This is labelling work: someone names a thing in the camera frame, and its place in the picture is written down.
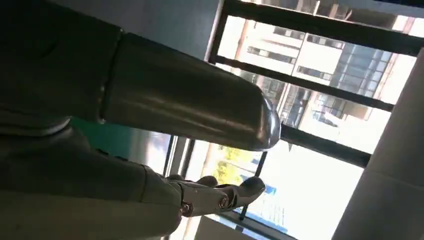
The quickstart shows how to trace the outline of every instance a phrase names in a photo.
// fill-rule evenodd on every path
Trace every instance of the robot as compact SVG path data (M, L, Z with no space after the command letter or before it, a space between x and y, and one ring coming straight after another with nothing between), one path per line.
M46 1L9 1L0 34L0 239L134 239L265 190L163 177L90 148L71 117L264 151L280 120L254 84Z

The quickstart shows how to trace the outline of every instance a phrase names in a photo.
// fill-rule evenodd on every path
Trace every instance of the humanoid robot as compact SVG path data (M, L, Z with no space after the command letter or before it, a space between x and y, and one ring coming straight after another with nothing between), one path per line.
M1 10L0 239L164 236L183 216L231 211L264 191L258 177L165 178L91 149L69 125L74 116L264 151L280 121L257 86L49 2Z

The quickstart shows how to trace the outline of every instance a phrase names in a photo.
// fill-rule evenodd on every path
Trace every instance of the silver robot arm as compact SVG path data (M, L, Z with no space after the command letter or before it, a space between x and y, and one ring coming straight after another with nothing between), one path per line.
M264 191L164 178L90 148L71 116L263 151L280 121L255 85L44 1L9 1L0 23L0 239L131 239L181 217L230 211Z

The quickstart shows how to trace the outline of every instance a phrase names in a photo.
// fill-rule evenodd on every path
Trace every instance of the glass pane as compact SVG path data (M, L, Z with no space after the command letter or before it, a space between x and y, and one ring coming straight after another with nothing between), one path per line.
M214 176L219 184L240 185L245 179L255 175L257 160L261 152L251 152L237 148L210 144L202 171L202 177Z
M247 217L299 240L331 239L363 169L280 141L260 177L272 186L249 205Z
M389 88L403 88L415 61L414 57L390 57L390 52L352 43L343 43L342 49L327 46L333 40L317 35L308 34L302 40L294 37L295 33L307 33L232 16L228 17L227 25L230 29L225 27L218 52L221 56L391 104L396 103L398 93L393 97ZM367 80L377 84L369 89L371 92L364 90ZM277 106L280 96L278 92L269 97ZM295 124L298 118L292 115L291 119Z
M255 75L238 68L229 68L242 77ZM271 83L280 81L263 77ZM355 77L346 75L346 81L340 83L340 88L347 91L360 89L361 85L353 85ZM363 95L373 97L377 83L368 80L360 89ZM277 111L282 123L298 128L315 136L346 145L372 154L389 120L390 112L367 107L344 99L311 91L292 84L282 84L279 88L279 98L271 101L277 103Z

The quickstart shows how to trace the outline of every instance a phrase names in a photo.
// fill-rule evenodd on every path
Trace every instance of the white wall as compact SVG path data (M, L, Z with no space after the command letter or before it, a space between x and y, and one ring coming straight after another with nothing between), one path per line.
M296 65L332 74L341 54L341 49L304 41Z

